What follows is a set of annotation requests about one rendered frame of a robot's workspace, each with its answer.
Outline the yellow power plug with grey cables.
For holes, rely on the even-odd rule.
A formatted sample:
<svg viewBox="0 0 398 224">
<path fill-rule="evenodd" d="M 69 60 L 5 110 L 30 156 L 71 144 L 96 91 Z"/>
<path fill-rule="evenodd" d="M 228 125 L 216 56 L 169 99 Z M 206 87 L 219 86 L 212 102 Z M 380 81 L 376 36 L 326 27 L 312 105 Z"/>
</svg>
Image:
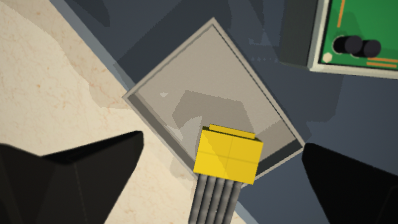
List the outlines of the yellow power plug with grey cables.
<svg viewBox="0 0 398 224">
<path fill-rule="evenodd" d="M 242 182 L 254 182 L 263 146 L 255 135 L 214 124 L 202 127 L 188 224 L 231 223 Z"/>
</svg>

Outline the black cylindrical capacitors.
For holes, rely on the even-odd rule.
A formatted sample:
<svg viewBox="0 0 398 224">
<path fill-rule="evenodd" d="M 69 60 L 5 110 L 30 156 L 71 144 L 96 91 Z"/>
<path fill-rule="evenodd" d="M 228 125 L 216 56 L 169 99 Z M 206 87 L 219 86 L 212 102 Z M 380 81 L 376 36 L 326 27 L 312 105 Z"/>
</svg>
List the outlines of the black cylindrical capacitors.
<svg viewBox="0 0 398 224">
<path fill-rule="evenodd" d="M 381 44 L 377 40 L 362 40 L 359 36 L 340 36 L 333 42 L 336 53 L 352 54 L 355 57 L 374 58 L 381 52 Z"/>
</svg>

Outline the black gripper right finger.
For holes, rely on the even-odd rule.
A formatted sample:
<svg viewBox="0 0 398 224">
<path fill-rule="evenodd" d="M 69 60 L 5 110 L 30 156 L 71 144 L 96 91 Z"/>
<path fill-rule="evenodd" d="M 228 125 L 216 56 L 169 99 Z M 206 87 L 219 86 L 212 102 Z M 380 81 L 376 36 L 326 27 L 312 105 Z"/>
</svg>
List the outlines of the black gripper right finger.
<svg viewBox="0 0 398 224">
<path fill-rule="evenodd" d="M 302 163 L 330 224 L 398 224 L 398 176 L 314 143 Z"/>
</svg>

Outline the grey tray floor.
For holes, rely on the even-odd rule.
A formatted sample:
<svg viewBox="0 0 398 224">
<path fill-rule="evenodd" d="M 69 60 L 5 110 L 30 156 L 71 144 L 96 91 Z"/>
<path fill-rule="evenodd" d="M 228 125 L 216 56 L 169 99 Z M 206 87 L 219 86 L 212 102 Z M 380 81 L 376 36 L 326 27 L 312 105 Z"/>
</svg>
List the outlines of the grey tray floor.
<svg viewBox="0 0 398 224">
<path fill-rule="evenodd" d="M 135 94 L 194 162 L 210 124 L 255 133 L 259 162 L 296 139 L 214 26 Z"/>
</svg>

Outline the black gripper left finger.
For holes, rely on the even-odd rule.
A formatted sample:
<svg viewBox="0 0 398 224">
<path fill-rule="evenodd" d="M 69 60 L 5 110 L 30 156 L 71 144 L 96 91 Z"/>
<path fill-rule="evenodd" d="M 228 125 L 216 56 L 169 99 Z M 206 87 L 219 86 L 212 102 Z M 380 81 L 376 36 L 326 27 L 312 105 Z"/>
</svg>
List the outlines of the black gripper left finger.
<svg viewBox="0 0 398 224">
<path fill-rule="evenodd" d="M 143 150 L 142 131 L 44 156 L 0 143 L 0 200 L 11 224 L 104 224 Z"/>
</svg>

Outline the dark grey work mat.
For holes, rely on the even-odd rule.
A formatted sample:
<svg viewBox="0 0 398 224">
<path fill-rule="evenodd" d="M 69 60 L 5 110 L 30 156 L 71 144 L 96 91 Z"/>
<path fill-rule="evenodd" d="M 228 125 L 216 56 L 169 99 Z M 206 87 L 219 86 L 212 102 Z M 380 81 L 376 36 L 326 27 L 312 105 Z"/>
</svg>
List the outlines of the dark grey work mat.
<svg viewBox="0 0 398 224">
<path fill-rule="evenodd" d="M 127 90 L 212 17 L 305 143 L 398 176 L 398 79 L 279 62 L 288 0 L 49 0 Z M 330 224 L 302 152 L 240 189 L 246 224 Z"/>
</svg>

